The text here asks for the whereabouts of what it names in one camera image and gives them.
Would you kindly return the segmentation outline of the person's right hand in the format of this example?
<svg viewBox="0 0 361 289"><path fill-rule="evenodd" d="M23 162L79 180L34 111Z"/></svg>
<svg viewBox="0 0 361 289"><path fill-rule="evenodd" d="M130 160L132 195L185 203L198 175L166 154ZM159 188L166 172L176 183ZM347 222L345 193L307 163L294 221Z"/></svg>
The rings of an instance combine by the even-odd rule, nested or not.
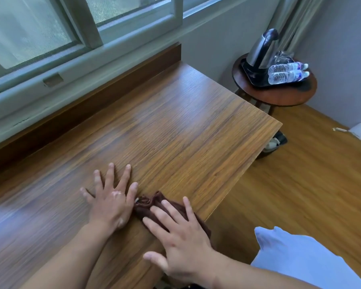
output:
<svg viewBox="0 0 361 289"><path fill-rule="evenodd" d="M167 200L163 200L162 204L180 225L180 231L168 232L147 217L143 218L143 223L165 249L168 269L161 270L169 277L192 283L198 267L213 251L211 242L199 223L190 223L183 218Z"/></svg>

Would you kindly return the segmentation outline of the person's left hand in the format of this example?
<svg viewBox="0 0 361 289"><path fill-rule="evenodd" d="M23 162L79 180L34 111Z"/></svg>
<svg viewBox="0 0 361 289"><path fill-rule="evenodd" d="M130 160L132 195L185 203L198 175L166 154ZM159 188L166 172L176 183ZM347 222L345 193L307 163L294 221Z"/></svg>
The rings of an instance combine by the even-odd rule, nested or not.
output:
<svg viewBox="0 0 361 289"><path fill-rule="evenodd" d="M130 219L133 208L126 205L126 195L130 185L132 166L127 164L119 183L112 191L104 191L105 179L95 170L95 203L91 206L88 225L92 231L109 237L116 230L123 228Z"/></svg>

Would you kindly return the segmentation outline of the brown cleaning cloth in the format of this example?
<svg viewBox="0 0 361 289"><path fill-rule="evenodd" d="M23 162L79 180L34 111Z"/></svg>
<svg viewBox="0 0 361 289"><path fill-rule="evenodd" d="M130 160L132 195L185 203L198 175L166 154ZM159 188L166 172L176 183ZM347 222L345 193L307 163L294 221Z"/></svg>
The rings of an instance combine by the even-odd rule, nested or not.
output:
<svg viewBox="0 0 361 289"><path fill-rule="evenodd" d="M163 200L167 200L183 216L183 218L188 220L185 206L183 204L179 204L175 201L167 199L160 191L157 191L152 196L142 195L135 199L134 213L136 214L136 217L139 218L140 221L143 221L143 218L147 217L160 225L166 231L169 231L150 210L152 206L156 206L170 215L170 213L162 204Z"/></svg>

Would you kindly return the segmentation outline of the person's right forearm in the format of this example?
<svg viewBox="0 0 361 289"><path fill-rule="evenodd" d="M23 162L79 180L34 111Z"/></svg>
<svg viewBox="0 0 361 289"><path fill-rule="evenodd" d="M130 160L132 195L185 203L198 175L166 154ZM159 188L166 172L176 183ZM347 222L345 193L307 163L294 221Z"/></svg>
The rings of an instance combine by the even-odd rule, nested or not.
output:
<svg viewBox="0 0 361 289"><path fill-rule="evenodd" d="M205 289L320 289L302 280L252 267L212 251L192 283Z"/></svg>

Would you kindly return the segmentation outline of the person's left forearm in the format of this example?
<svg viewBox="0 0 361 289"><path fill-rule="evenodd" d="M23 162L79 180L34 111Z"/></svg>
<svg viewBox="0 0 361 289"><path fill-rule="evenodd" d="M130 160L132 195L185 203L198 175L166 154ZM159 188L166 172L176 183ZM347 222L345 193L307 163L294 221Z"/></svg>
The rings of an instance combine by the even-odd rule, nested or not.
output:
<svg viewBox="0 0 361 289"><path fill-rule="evenodd" d="M85 289L91 272L117 225L95 220L40 268L20 289Z"/></svg>

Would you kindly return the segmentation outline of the dark slipper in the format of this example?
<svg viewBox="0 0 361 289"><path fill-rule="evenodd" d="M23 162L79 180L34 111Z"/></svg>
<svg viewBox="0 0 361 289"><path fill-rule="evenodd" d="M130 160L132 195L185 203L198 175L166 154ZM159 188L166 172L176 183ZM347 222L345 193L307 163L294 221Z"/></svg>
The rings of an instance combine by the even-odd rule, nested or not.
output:
<svg viewBox="0 0 361 289"><path fill-rule="evenodd" d="M284 135L284 133L282 133L281 131L277 131L276 134L270 139L269 143L264 147L262 153L272 153L287 143L288 139Z"/></svg>

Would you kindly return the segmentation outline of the white pillow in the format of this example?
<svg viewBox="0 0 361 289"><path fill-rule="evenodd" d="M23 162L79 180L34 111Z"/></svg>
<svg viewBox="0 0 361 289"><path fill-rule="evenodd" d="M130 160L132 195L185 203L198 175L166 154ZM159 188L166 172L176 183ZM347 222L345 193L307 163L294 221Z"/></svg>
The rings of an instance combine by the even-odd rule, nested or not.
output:
<svg viewBox="0 0 361 289"><path fill-rule="evenodd" d="M251 266L297 278L322 289L361 289L361 278L329 249L279 227L255 228L260 246Z"/></svg>

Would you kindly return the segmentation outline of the round wooden side table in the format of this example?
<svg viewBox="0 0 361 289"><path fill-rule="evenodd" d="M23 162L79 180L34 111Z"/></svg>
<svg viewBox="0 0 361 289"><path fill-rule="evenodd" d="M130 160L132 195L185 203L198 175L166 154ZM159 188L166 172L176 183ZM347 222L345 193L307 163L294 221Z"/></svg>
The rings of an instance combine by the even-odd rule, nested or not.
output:
<svg viewBox="0 0 361 289"><path fill-rule="evenodd" d="M293 107L307 103L316 93L318 82L312 71L309 77L296 85L276 85L269 88L255 87L243 69L241 62L247 57L247 53L241 55L233 64L232 78L238 87L235 94L250 102L255 101L255 107L262 105L270 107L268 114L273 115L277 107Z"/></svg>

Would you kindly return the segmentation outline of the black serving tray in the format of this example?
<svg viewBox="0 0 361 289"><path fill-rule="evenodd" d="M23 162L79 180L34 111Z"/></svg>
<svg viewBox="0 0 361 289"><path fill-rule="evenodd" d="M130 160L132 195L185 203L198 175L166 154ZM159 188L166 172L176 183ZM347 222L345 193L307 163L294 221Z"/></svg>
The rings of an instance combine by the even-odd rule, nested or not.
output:
<svg viewBox="0 0 361 289"><path fill-rule="evenodd" d="M275 85L270 85L268 83L268 69L264 72L252 72L250 71L248 68L246 68L245 65L245 58L241 59L240 62L240 67L241 70L243 70L243 72L245 73L245 75L248 77L248 79L250 80L250 83L255 86L255 87L261 87L261 88L266 88L266 87L271 87L271 86L275 86Z"/></svg>

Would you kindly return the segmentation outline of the clear plastic water bottle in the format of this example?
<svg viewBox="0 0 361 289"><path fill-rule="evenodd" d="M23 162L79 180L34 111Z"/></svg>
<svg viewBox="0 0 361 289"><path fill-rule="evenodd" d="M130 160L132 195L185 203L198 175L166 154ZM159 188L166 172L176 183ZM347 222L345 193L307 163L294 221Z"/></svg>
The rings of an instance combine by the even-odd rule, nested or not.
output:
<svg viewBox="0 0 361 289"><path fill-rule="evenodd" d="M271 75L272 73L277 73L277 72L289 72L289 71L294 71L294 70L305 70L305 69L308 69L308 67L309 67L309 65L307 63L301 63L301 62L274 64L274 65L269 67L268 75Z"/></svg>
<svg viewBox="0 0 361 289"><path fill-rule="evenodd" d="M270 85L279 85L286 83L294 83L308 78L310 72L302 70L293 70L288 72L274 72L269 74L268 83Z"/></svg>

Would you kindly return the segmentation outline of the steel electric kettle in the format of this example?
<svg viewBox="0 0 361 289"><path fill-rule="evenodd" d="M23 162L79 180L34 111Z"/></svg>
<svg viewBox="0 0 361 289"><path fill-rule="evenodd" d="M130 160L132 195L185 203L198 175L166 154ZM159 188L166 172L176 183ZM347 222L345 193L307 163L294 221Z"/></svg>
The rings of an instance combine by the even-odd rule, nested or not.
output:
<svg viewBox="0 0 361 289"><path fill-rule="evenodd" d="M265 31L253 45L245 59L246 68L252 72L264 72L270 66L279 46L277 29Z"/></svg>

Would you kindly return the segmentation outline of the clear drinking glass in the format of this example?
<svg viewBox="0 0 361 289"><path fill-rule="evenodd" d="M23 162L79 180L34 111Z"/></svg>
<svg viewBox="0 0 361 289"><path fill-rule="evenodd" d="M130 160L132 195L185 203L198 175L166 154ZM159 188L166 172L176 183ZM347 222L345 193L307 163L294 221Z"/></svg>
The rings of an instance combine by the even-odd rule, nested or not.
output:
<svg viewBox="0 0 361 289"><path fill-rule="evenodd" d="M278 51L274 56L273 65L292 63L294 62L293 57L294 57L294 52Z"/></svg>

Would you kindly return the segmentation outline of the grey curtain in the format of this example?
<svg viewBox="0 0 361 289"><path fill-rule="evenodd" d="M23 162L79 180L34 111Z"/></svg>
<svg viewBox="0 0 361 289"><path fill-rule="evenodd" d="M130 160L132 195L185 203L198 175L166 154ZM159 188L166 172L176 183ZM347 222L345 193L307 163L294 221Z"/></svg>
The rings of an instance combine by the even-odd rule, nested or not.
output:
<svg viewBox="0 0 361 289"><path fill-rule="evenodd" d="M325 1L279 0L268 25L279 33L277 51L294 55Z"/></svg>

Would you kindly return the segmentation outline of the grey sliding window frame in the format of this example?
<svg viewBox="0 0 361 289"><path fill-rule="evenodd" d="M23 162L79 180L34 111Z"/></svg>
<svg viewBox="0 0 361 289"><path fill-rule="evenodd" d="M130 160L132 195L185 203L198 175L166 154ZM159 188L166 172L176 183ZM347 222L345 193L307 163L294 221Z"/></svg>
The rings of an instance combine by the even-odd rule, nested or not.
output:
<svg viewBox="0 0 361 289"><path fill-rule="evenodd" d="M0 0L0 143L164 48L213 79L279 0Z"/></svg>

